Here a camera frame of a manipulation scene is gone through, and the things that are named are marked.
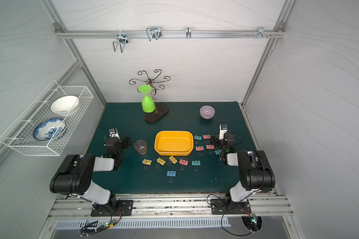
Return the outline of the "blue binder clip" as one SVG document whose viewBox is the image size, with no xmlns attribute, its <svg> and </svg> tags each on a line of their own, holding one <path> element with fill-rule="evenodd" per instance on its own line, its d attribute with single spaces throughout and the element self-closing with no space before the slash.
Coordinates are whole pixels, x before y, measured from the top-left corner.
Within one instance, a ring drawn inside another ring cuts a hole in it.
<svg viewBox="0 0 359 239">
<path fill-rule="evenodd" d="M 173 178 L 176 177 L 176 172 L 175 171 L 167 171 L 167 177 L 169 178 L 169 182 L 172 183 Z"/>
</svg>

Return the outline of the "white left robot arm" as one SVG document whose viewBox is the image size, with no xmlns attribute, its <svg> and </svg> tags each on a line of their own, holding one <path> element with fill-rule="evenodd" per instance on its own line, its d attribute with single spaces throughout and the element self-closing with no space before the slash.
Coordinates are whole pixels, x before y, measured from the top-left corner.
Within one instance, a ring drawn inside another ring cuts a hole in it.
<svg viewBox="0 0 359 239">
<path fill-rule="evenodd" d="M 97 205 L 110 205 L 112 192 L 96 184 L 94 172 L 116 171 L 122 164 L 123 150 L 131 146 L 128 136 L 111 137 L 105 142 L 104 156 L 69 154 L 53 176 L 49 189 L 52 193 L 71 195 Z"/>
</svg>

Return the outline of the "yellow plastic storage box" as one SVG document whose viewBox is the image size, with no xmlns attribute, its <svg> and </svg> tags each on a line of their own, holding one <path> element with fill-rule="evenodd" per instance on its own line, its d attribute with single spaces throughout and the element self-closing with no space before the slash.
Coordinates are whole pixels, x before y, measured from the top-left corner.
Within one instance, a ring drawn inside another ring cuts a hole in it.
<svg viewBox="0 0 359 239">
<path fill-rule="evenodd" d="M 154 149 L 161 156 L 188 156 L 193 150 L 193 135 L 189 131 L 160 131 Z"/>
</svg>

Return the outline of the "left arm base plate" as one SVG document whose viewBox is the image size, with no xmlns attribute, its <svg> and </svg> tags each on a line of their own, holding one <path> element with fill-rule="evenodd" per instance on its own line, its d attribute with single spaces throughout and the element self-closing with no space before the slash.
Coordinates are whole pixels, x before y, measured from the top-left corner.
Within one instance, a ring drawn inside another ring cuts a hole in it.
<svg viewBox="0 0 359 239">
<path fill-rule="evenodd" d="M 106 216 L 131 216 L 133 210 L 133 200 L 116 200 L 110 201 L 106 205 L 93 204 L 90 216 L 106 217 Z"/>
</svg>

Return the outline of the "pink binder clip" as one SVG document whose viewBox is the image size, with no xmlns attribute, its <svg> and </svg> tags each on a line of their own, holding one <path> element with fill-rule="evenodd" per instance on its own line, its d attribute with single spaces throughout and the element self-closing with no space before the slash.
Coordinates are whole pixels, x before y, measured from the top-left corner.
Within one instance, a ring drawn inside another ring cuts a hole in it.
<svg viewBox="0 0 359 239">
<path fill-rule="evenodd" d="M 202 152 L 204 151 L 204 147 L 203 146 L 196 146 L 195 150 L 198 152 L 199 156 L 202 156 Z"/>
<path fill-rule="evenodd" d="M 184 167 L 188 166 L 188 161 L 181 159 L 180 160 L 180 165 L 181 165 L 180 170 L 184 170 Z"/>
<path fill-rule="evenodd" d="M 208 144 L 208 145 L 206 145 L 206 149 L 208 149 L 208 150 L 209 150 L 209 154 L 213 154 L 214 145 L 212 145 L 212 144 Z"/>
<path fill-rule="evenodd" d="M 210 143 L 211 136 L 209 134 L 205 134 L 202 136 L 206 143 Z"/>
</svg>

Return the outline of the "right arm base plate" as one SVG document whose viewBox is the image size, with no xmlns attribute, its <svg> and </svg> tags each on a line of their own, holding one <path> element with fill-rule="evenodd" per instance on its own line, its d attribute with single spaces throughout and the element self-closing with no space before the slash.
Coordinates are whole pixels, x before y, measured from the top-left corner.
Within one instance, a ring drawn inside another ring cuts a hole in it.
<svg viewBox="0 0 359 239">
<path fill-rule="evenodd" d="M 248 201 L 232 202 L 227 199 L 214 198 L 208 201 L 213 215 L 248 215 L 251 207 Z"/>
</svg>

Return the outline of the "yellow binder clip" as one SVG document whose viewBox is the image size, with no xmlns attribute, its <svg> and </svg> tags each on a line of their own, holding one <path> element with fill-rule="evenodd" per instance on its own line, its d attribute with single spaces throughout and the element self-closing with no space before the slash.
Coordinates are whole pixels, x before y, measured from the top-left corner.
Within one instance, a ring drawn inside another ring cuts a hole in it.
<svg viewBox="0 0 359 239">
<path fill-rule="evenodd" d="M 169 161 L 167 163 L 167 166 L 170 166 L 172 164 L 176 164 L 178 161 L 173 157 L 173 156 L 170 156 L 169 157 Z"/>
<path fill-rule="evenodd" d="M 142 161 L 142 164 L 144 165 L 144 170 L 147 170 L 148 166 L 150 166 L 152 164 L 152 161 L 151 160 L 148 160 L 148 159 L 144 159 Z"/>
<path fill-rule="evenodd" d="M 160 166 L 164 166 L 166 164 L 166 162 L 161 159 L 161 158 L 157 158 L 157 165 L 156 165 L 156 169 L 159 169 Z"/>
</svg>

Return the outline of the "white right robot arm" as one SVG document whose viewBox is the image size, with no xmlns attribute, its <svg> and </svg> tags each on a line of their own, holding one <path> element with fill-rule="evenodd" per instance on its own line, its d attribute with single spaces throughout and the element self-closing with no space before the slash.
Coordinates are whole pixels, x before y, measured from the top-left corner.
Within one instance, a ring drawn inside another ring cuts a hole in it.
<svg viewBox="0 0 359 239">
<path fill-rule="evenodd" d="M 243 203 L 250 196 L 275 187 L 275 175 L 263 150 L 236 150 L 235 135 L 229 131 L 211 136 L 211 143 L 220 147 L 221 162 L 238 168 L 239 181 L 226 194 L 227 203 Z"/>
</svg>

